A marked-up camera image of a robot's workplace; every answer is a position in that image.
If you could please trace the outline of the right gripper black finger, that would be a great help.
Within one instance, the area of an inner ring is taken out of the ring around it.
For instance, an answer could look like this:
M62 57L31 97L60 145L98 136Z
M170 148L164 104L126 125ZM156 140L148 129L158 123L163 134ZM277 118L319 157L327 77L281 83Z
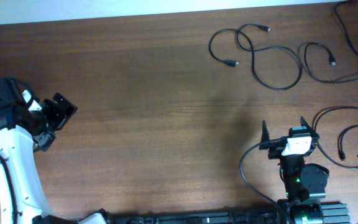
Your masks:
M319 134L307 123L303 116L300 118L300 124L306 128L313 139L319 139Z
M262 135L261 135L260 142L269 142L269 141L270 141L269 131L267 129L266 121L263 120L262 121Z

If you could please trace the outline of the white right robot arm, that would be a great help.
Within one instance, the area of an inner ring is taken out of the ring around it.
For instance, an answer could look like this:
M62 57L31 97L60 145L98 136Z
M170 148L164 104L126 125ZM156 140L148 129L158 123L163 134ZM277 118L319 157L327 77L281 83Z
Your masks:
M324 223L321 199L326 197L329 170L321 165L305 162L316 148L319 134L300 119L299 127L292 127L288 135L271 139L265 121L262 122L261 146L269 159L278 159L280 177L287 194L277 201L279 223Z

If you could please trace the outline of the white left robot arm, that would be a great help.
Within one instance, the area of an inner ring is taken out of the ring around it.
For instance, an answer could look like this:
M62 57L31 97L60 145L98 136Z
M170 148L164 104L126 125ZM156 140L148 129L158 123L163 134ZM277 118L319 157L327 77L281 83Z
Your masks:
M34 153L46 151L77 107L60 93L40 102L30 86L0 78L0 209L2 223L68 223L44 194Z

